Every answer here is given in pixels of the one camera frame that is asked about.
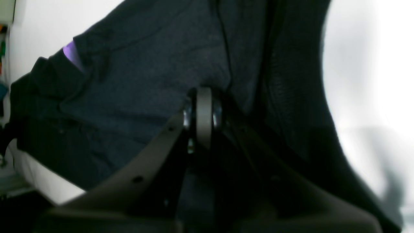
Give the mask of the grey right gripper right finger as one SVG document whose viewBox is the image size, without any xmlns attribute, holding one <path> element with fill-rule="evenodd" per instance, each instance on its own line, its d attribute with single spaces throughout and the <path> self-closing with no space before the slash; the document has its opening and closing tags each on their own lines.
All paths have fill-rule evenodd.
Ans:
<svg viewBox="0 0 414 233">
<path fill-rule="evenodd" d="M 227 99 L 213 98 L 213 147 L 226 176 L 232 233 L 381 233 L 376 217 L 287 164 Z"/>
</svg>

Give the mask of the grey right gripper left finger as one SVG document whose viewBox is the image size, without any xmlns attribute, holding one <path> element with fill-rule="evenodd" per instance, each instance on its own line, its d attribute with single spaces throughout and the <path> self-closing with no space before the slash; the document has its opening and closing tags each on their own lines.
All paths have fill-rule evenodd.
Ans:
<svg viewBox="0 0 414 233">
<path fill-rule="evenodd" d="M 183 109 L 108 180 L 48 211 L 37 233 L 201 233 L 213 228 L 213 93 L 190 91 Z"/>
</svg>

